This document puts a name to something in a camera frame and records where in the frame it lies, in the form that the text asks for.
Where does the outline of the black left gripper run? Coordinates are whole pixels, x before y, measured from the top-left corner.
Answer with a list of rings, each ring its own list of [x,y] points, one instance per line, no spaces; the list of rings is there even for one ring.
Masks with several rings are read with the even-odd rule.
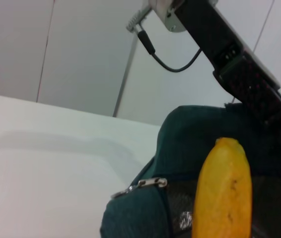
[[[185,0],[176,16],[214,67],[225,91],[263,125],[281,125],[280,83],[210,0]],[[239,57],[248,54],[250,59]]]

